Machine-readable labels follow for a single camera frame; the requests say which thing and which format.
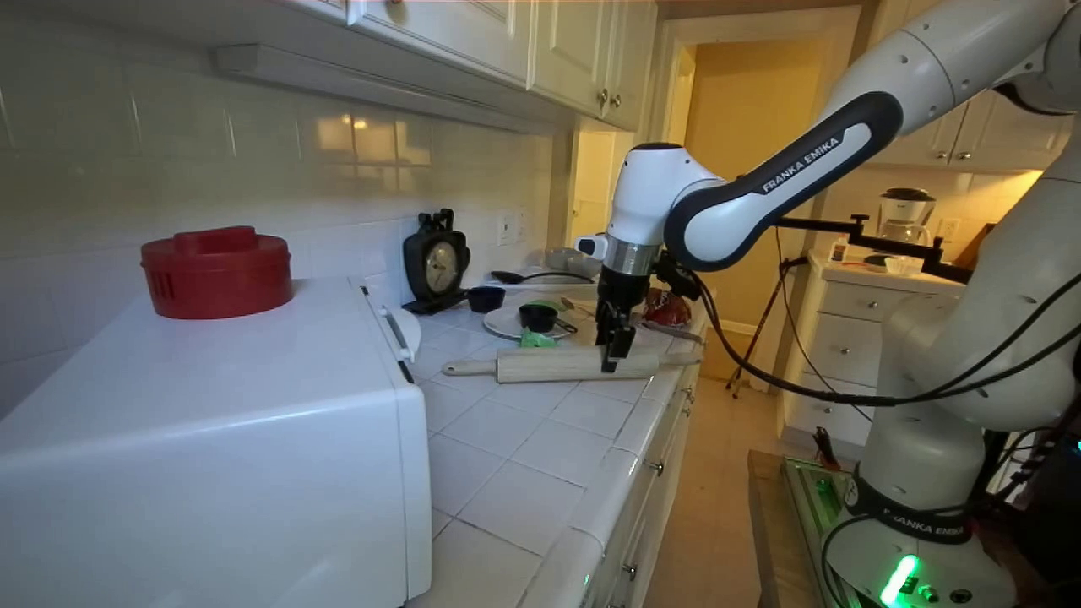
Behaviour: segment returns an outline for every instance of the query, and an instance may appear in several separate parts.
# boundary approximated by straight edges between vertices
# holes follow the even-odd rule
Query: ceiling
[[[819,6],[876,6],[880,0],[659,0],[666,22],[693,22],[717,13],[769,13],[769,9],[819,9]]]

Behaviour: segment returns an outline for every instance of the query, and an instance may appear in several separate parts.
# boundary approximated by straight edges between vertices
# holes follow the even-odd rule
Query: red lid
[[[163,317],[239,317],[291,300],[286,242],[255,225],[152,241],[143,269]]]

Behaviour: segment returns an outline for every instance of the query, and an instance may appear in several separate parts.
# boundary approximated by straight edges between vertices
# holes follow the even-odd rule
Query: green light
[[[903,588],[907,588],[907,580],[911,579],[916,567],[918,567],[918,559],[916,559],[916,555],[907,555],[907,559],[891,567],[890,586],[881,588],[880,600],[890,604],[890,608],[897,608],[897,600],[898,600],[898,594],[903,594]]]

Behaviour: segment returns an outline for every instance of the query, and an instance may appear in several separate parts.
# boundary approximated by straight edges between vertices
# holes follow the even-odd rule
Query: doorway
[[[851,62],[859,16],[859,6],[828,6],[668,22],[659,46],[668,82],[666,100],[652,114],[654,131],[685,144],[710,174],[738,178],[813,125]],[[757,370],[784,370],[784,300],[796,300],[796,289],[778,298],[769,317],[765,307],[778,289],[781,260],[805,249],[808,234],[766,231],[738,268],[703,274],[733,346],[742,352],[760,334]],[[738,374],[713,330],[707,334],[703,374]]]

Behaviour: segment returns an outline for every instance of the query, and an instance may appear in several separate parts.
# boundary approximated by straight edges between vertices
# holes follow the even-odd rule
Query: microwave
[[[0,604],[407,604],[431,580],[418,325],[356,280],[168,322],[150,298],[0,418]]]

